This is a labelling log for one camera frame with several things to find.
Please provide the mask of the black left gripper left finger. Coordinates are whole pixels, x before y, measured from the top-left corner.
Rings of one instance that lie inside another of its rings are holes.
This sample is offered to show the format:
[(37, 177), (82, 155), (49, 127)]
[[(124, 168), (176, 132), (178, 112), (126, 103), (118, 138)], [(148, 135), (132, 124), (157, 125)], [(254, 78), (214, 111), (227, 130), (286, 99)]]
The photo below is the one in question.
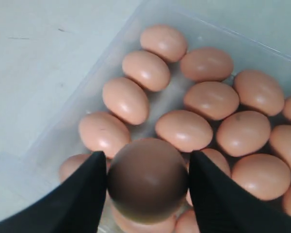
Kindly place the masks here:
[(92, 155), (48, 195), (0, 222), (0, 233), (96, 233), (106, 199), (106, 157)]

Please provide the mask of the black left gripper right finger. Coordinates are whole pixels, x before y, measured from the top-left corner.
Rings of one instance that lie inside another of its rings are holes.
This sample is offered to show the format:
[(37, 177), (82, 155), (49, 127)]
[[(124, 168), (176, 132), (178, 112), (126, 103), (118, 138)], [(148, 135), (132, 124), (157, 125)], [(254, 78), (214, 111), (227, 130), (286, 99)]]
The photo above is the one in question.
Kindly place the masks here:
[(189, 191), (202, 233), (291, 233), (291, 216), (242, 189), (198, 150), (190, 155)]

